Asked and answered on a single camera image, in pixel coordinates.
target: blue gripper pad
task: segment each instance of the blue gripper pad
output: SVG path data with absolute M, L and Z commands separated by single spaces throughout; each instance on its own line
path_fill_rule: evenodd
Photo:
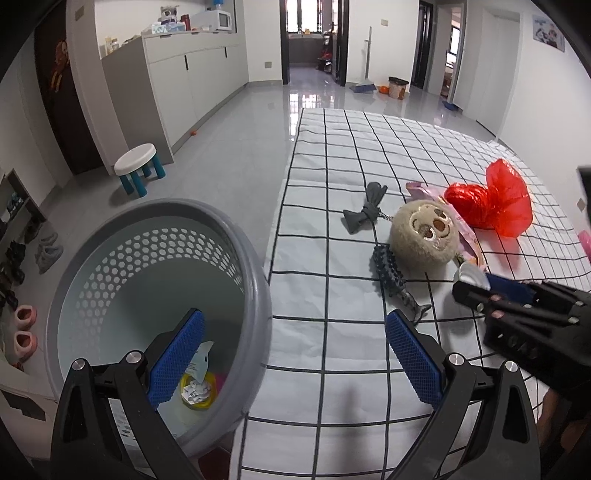
M 507 300 L 521 305 L 525 305 L 526 303 L 533 304 L 534 291 L 527 285 L 491 273 L 487 273 L 486 278 L 488 278 L 491 284 L 491 290 L 504 294 Z
M 183 325 L 150 372 L 148 400 L 154 410 L 173 396 L 205 333 L 205 318 L 196 310 Z
M 441 372 L 396 310 L 386 318 L 386 338 L 418 399 L 436 409 L 443 398 Z

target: doorway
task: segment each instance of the doorway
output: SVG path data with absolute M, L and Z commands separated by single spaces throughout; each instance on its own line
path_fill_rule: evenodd
M 462 61 L 465 14 L 463 5 L 437 9 L 435 46 L 428 91 L 453 103 Z
M 413 76 L 411 85 L 425 87 L 429 53 L 431 52 L 431 35 L 433 33 L 433 5 L 423 2 L 418 5 L 417 44 L 414 53 Z
M 280 28 L 284 85 L 290 69 L 304 68 L 325 72 L 345 86 L 349 0 L 280 0 Z

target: cabinet door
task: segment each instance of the cabinet door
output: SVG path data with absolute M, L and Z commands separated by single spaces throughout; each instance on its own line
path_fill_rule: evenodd
M 174 145 L 197 122 L 184 56 L 151 64 L 150 76 L 168 143 Z
M 188 54 L 187 59 L 193 106 L 199 120 L 225 98 L 225 52 L 223 48 L 200 50 Z
M 248 83 L 248 65 L 246 63 L 246 45 L 228 47 L 228 75 L 230 86 L 228 95 Z

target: white stool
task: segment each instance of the white stool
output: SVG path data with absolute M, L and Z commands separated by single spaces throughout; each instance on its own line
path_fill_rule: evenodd
M 119 177 L 121 185 L 123 185 L 128 195 L 134 192 L 134 187 L 129 182 L 127 175 L 131 176 L 131 180 L 140 197 L 145 197 L 148 194 L 142 181 L 139 179 L 138 170 L 142 169 L 146 178 L 152 175 L 152 171 L 148 165 L 150 160 L 154 165 L 154 170 L 158 178 L 163 179 L 166 176 L 166 172 L 162 168 L 158 155 L 156 155 L 156 148 L 151 143 L 132 148 L 115 163 L 115 174 Z

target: gray slipper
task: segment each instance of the gray slipper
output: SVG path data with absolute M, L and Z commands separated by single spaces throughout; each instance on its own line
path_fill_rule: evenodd
M 64 252 L 64 247 L 58 245 L 57 247 L 43 247 L 41 255 L 37 261 L 39 266 L 39 273 L 43 275 L 51 266 L 61 257 Z
M 39 257 L 41 256 L 41 252 L 43 251 L 44 247 L 50 247 L 53 245 L 57 240 L 58 234 L 53 232 L 51 235 L 41 238 L 39 240 L 39 246 L 37 247 L 37 253 L 35 254 L 35 261 L 39 262 Z

